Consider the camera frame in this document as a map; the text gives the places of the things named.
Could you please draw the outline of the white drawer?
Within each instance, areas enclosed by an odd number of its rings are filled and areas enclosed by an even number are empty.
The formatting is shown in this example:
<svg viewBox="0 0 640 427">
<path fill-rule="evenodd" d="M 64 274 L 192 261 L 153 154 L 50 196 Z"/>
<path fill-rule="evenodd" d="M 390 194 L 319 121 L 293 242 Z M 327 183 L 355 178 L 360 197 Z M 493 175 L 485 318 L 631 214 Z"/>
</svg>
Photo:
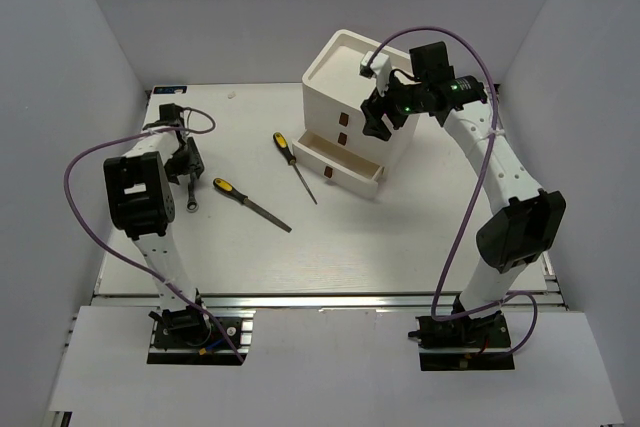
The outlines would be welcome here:
<svg viewBox="0 0 640 427">
<path fill-rule="evenodd" d="M 325 180 L 366 199 L 376 197 L 384 168 L 311 131 L 294 140 L 297 161 Z"/>
</svg>

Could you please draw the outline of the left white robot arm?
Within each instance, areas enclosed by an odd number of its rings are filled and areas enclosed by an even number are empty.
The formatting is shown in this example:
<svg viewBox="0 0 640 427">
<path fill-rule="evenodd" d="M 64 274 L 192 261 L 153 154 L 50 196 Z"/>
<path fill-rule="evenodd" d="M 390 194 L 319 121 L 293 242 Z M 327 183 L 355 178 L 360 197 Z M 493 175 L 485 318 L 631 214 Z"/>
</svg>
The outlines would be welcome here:
<svg viewBox="0 0 640 427">
<path fill-rule="evenodd" d="M 211 334 L 211 321 L 195 305 L 202 301 L 176 247 L 171 224 L 176 206 L 171 186 L 187 181 L 187 211 L 198 209 L 195 184 L 205 170 L 194 139 L 186 132 L 186 109 L 162 104 L 159 118 L 144 126 L 148 136 L 126 154 L 104 161 L 111 219 L 143 256 L 160 296 L 161 312 L 152 317 L 188 345 Z"/>
</svg>

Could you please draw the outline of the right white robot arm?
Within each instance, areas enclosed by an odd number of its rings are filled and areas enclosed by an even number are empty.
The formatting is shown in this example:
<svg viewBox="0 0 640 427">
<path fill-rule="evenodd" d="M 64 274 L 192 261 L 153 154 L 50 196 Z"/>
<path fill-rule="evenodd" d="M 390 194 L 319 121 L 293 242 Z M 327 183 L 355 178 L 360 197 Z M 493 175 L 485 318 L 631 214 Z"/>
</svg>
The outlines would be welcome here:
<svg viewBox="0 0 640 427">
<path fill-rule="evenodd" d="M 363 101 L 363 133 L 388 141 L 413 115 L 435 118 L 456 142 L 480 181 L 492 216 L 478 230 L 480 260 L 454 307 L 451 331 L 472 346 L 488 332 L 516 278 L 552 246 L 566 209 L 558 192 L 546 191 L 524 168 L 497 125 L 482 82 L 459 77 L 442 42 L 410 52 L 411 73 L 402 82 L 380 50 L 364 55 L 360 74 L 376 86 Z"/>
</svg>

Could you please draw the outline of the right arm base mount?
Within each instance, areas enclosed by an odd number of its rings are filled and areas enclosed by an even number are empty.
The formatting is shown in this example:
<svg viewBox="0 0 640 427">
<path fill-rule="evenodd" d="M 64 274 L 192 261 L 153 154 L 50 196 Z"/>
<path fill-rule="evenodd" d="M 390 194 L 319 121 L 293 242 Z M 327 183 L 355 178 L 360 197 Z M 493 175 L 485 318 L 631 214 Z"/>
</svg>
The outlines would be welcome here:
<svg viewBox="0 0 640 427">
<path fill-rule="evenodd" d="M 417 317 L 408 338 L 419 346 L 420 368 L 428 372 L 511 371 L 515 369 L 505 316 L 436 322 Z"/>
</svg>

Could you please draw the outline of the silver ratchet wrench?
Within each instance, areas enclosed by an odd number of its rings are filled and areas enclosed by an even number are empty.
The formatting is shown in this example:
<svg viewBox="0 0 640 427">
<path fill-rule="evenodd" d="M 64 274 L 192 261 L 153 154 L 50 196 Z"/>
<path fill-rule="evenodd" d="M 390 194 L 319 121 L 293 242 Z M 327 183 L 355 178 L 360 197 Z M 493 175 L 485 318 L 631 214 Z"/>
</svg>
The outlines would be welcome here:
<svg viewBox="0 0 640 427">
<path fill-rule="evenodd" d="M 197 174 L 195 172 L 192 172 L 190 174 L 190 178 L 187 185 L 188 198 L 187 198 L 186 208 L 189 213 L 195 213 L 199 208 L 199 203 L 196 199 L 196 192 L 195 192 L 197 181 L 198 181 Z"/>
</svg>

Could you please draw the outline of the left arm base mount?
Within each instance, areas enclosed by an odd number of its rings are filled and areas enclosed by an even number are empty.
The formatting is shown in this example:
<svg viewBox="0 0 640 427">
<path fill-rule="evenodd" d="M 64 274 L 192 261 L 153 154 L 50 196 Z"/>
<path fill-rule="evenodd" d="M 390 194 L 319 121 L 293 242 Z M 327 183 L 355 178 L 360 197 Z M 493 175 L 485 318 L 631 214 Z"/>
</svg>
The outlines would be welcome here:
<svg viewBox="0 0 640 427">
<path fill-rule="evenodd" d="M 244 317 L 222 316 L 218 320 L 224 328 L 239 359 L 213 324 L 204 325 L 202 333 L 192 339 L 171 332 L 157 312 L 151 312 L 153 329 L 146 358 L 148 365 L 175 366 L 241 366 L 251 343 L 253 321 Z"/>
</svg>

